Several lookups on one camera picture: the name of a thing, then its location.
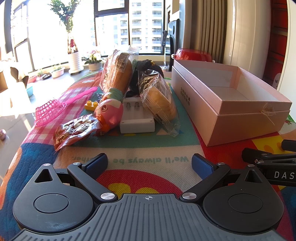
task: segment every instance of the barcode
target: barcode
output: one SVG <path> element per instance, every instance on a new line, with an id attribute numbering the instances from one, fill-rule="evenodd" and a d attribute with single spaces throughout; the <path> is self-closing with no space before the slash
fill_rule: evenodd
<path id="1" fill-rule="evenodd" d="M 124 72 L 124 70 L 126 69 L 126 65 L 128 63 L 128 57 L 129 57 L 128 53 L 121 53 L 119 55 L 116 62 L 116 68 L 118 69 L 118 71 Z"/>
<path id="2" fill-rule="evenodd" d="M 164 86 L 163 83 L 161 83 L 160 81 L 156 81 L 155 88 L 157 88 L 161 94 L 163 94 L 163 96 L 170 102 L 170 93 L 169 90 Z"/>

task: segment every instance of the tall plant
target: tall plant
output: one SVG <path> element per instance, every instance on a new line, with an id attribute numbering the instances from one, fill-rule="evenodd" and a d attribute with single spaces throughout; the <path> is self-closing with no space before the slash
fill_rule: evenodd
<path id="1" fill-rule="evenodd" d="M 59 16 L 66 27 L 68 33 L 68 54 L 78 52 L 71 31 L 73 29 L 73 15 L 79 3 L 80 0 L 70 0 L 70 2 L 65 5 L 61 0 L 50 0 L 49 4 L 50 9 Z"/>

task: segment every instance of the box lid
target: box lid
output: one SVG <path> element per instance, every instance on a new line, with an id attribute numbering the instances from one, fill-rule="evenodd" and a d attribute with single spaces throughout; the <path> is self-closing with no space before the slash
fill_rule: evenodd
<path id="1" fill-rule="evenodd" d="M 175 60 L 174 67 L 218 114 L 290 110 L 291 101 L 237 66 Z"/>

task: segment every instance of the gray ribbed surface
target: gray ribbed surface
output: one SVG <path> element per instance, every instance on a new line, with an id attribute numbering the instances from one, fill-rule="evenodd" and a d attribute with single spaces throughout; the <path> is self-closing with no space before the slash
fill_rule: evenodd
<path id="1" fill-rule="evenodd" d="M 276 232 L 243 236 L 212 225 L 195 204 L 173 194 L 124 194 L 102 204 L 95 216 L 74 231 L 58 235 L 21 232 L 15 241 L 284 241 Z"/>

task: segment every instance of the white pot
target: white pot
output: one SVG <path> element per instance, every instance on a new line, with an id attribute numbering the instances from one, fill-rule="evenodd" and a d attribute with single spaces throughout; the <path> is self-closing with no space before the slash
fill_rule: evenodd
<path id="1" fill-rule="evenodd" d="M 64 70 L 65 70 L 65 67 L 62 67 L 60 70 L 51 71 L 50 73 L 52 74 L 53 78 L 57 78 L 64 74 Z"/>
<path id="2" fill-rule="evenodd" d="M 69 58 L 70 74 L 80 72 L 81 70 L 84 69 L 82 66 L 79 52 L 68 54 L 68 58 Z"/>
<path id="3" fill-rule="evenodd" d="M 97 71 L 102 68 L 102 62 L 89 64 L 89 70 L 90 71 Z"/>

